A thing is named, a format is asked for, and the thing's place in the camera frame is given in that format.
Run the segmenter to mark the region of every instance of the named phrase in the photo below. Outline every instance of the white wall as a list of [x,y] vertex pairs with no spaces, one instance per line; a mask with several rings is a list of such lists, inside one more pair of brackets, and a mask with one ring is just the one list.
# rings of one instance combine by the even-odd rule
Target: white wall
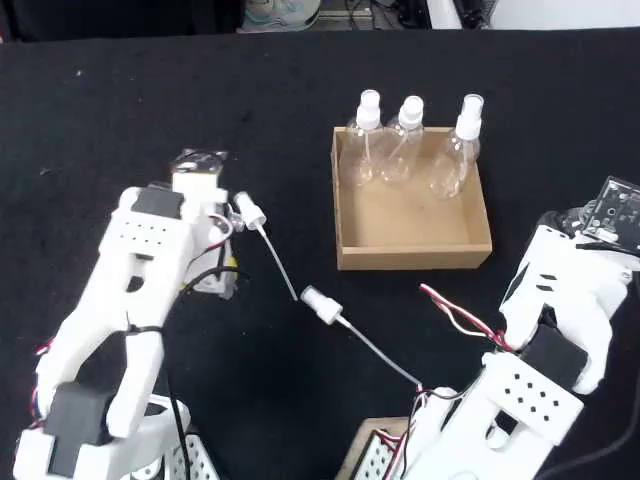
[[640,0],[497,0],[494,29],[558,30],[640,26]]

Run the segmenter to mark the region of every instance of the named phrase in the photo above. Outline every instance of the white spray nozzle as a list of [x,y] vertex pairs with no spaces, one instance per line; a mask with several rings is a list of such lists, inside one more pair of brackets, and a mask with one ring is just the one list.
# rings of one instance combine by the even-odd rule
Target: white spray nozzle
[[407,130],[413,130],[422,126],[422,115],[424,111],[424,102],[416,95],[407,97],[400,107],[398,113],[398,122]]
[[462,113],[460,115],[469,119],[480,120],[483,105],[484,98],[480,95],[476,95],[475,93],[465,95],[462,101]]
[[456,135],[463,140],[475,140],[480,136],[484,99],[475,93],[465,95],[462,110],[456,123]]
[[316,312],[316,315],[327,325],[331,325],[342,313],[342,305],[333,298],[324,296],[311,285],[304,289],[300,300]]
[[356,123],[363,130],[373,130],[380,125],[380,94],[375,90],[365,90],[360,95]]
[[233,200],[240,210],[240,216],[249,230],[258,230],[265,224],[267,217],[262,209],[257,206],[247,192],[237,193]]

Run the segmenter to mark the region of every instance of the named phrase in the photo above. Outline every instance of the open cardboard box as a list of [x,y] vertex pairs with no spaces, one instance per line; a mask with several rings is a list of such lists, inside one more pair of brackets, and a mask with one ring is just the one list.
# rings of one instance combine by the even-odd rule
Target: open cardboard box
[[411,179],[379,178],[361,187],[341,184],[338,157],[345,128],[333,132],[331,152],[339,270],[476,268],[491,253],[491,232],[477,166],[454,198],[428,187],[429,160],[450,128],[425,128]]

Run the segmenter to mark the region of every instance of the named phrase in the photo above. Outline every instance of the black table surface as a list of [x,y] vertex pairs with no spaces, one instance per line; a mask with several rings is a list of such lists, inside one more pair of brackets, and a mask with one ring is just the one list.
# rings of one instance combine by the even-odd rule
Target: black table surface
[[[425,384],[462,388],[487,346],[459,335],[418,283],[503,328],[497,306],[538,216],[581,205],[609,174],[640,182],[638,45],[640,30],[2,46],[3,476],[29,423],[34,348],[77,302],[120,192],[167,179],[168,162],[187,146],[236,152],[224,183],[263,206],[298,289],[313,284],[337,298]],[[485,97],[479,164],[494,253],[479,269],[336,270],[331,132],[364,88],[381,92],[385,118],[404,96],[421,95],[427,125],[452,125],[467,92]],[[407,414],[411,385],[291,302],[257,235],[238,235],[235,248],[251,282],[228,302],[190,296],[168,325],[177,394],[230,478],[330,478],[363,419]],[[638,306],[630,295],[614,317],[607,377],[550,463],[606,445],[627,425]],[[115,376],[121,351],[112,343],[89,371]],[[639,438],[562,478],[634,476]]]

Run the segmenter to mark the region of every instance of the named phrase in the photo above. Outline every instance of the clear plastic bottle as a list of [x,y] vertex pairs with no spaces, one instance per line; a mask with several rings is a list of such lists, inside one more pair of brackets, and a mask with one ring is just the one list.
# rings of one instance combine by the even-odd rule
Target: clear plastic bottle
[[380,164],[379,145],[383,133],[380,94],[365,90],[360,95],[355,118],[347,124],[338,161],[342,181],[361,186],[373,178]]
[[480,95],[465,96],[456,127],[437,149],[429,187],[440,198],[451,198],[460,193],[480,154],[478,137],[483,104]]
[[380,147],[380,175],[387,182],[404,182],[411,176],[422,145],[423,109],[420,97],[407,97],[398,115],[387,124]]

